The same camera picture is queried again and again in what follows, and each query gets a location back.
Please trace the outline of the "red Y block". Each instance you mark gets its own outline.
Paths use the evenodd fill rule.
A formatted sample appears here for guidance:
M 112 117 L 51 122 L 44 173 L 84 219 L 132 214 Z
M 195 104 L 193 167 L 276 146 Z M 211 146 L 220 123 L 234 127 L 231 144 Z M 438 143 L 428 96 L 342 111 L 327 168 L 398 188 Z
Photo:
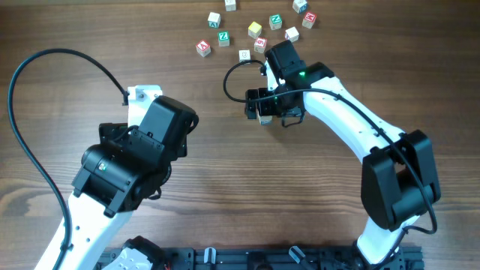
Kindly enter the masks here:
M 270 125 L 273 121 L 273 117 L 271 115 L 258 115 L 257 118 L 261 125 Z

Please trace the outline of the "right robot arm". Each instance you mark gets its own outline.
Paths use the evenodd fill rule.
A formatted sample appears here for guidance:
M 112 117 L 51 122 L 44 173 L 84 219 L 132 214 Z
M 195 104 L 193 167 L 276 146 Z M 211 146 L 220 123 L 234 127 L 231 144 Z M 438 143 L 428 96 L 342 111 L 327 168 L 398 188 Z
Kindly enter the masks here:
M 437 231 L 433 204 L 441 197 L 431 141 L 425 133 L 406 133 L 383 121 L 356 100 L 323 63 L 308 66 L 289 40 L 264 54 L 260 73 L 265 88 L 245 93 L 245 114 L 267 125 L 278 117 L 283 127 L 293 117 L 319 119 L 334 131 L 361 161 L 361 202 L 368 219 L 356 241 L 364 264 L 375 269 L 391 262 L 403 237 L 417 230 L 428 214 Z

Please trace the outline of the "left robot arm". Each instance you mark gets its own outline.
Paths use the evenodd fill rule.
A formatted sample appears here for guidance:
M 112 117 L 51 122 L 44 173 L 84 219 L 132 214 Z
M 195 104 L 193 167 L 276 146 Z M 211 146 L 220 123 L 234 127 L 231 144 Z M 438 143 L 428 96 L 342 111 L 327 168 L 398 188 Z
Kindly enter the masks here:
M 172 173 L 171 163 L 187 154 L 187 135 L 199 117 L 167 96 L 155 98 L 138 125 L 116 134 L 117 125 L 83 154 L 63 221 L 37 269 L 93 269 L 117 232 L 144 199 L 156 200 Z

